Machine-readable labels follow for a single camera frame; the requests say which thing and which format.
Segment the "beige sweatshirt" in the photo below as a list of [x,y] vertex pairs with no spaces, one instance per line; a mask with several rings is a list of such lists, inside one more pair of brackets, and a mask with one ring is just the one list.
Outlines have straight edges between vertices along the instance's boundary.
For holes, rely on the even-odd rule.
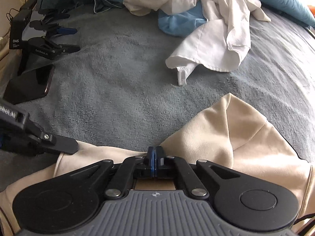
[[[183,157],[189,163],[206,159],[281,185],[297,197],[299,218],[315,213],[313,164],[299,159],[265,116],[232,94],[223,96],[210,108],[198,113],[161,145],[166,154]],[[18,180],[0,193],[4,236],[20,230],[12,212],[12,202],[23,188],[103,159],[121,163],[126,157],[145,154],[83,142],[79,142],[79,147],[76,154],[60,154],[55,165]],[[292,229],[300,230],[305,222]]]

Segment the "black smartphone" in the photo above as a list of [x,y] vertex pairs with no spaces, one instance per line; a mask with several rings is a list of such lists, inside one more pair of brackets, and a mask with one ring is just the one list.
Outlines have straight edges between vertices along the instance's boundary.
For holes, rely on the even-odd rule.
[[15,105],[48,94],[54,65],[47,65],[24,73],[9,81],[3,99]]

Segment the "gray blanket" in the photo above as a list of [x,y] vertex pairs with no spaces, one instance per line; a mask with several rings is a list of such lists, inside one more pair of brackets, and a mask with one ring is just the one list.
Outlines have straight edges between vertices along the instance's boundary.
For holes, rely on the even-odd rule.
[[[199,65],[187,86],[179,87],[165,59],[182,39],[161,32],[155,12],[137,17],[113,9],[93,15],[92,7],[79,7],[60,23],[78,33],[56,42],[78,44],[81,51],[53,61],[55,74],[45,98],[19,106],[47,131],[145,151],[231,92],[265,115],[301,158],[314,161],[315,40],[266,12],[271,23],[250,19],[252,47],[237,70],[219,73]],[[29,69],[50,62],[33,56]],[[0,152],[0,160],[1,190],[52,164],[56,156]]]

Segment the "silver rivet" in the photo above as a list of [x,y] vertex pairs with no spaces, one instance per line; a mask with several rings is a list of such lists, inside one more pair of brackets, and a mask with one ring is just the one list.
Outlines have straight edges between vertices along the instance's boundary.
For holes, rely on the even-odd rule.
[[121,191],[118,189],[108,189],[106,190],[105,194],[109,197],[118,197],[121,195]]
[[207,194],[207,191],[205,189],[195,188],[192,190],[192,195],[195,195],[195,196],[202,197],[202,196],[205,196],[206,194]]

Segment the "gray ribbed panel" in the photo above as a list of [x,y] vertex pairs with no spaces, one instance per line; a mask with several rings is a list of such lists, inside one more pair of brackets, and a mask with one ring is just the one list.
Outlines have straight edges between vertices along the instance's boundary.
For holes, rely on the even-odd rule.
[[[62,236],[257,236],[219,218],[206,201],[192,200],[182,190],[130,191],[123,200],[107,201],[97,217]],[[39,236],[22,230],[18,236]],[[272,236],[293,236],[289,229]]]

